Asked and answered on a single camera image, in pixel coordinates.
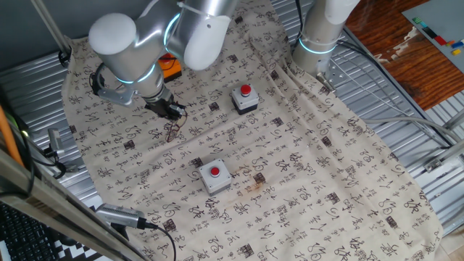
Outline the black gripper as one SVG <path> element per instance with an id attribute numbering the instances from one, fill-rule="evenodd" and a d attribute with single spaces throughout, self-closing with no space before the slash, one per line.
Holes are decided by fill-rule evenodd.
<path id="1" fill-rule="evenodd" d="M 167 98 L 161 98 L 156 101 L 144 100 L 146 109 L 156 113 L 159 117 L 167 120 L 180 119 L 186 116 L 186 107 L 178 102 L 173 102 L 173 95 L 170 94 Z"/>

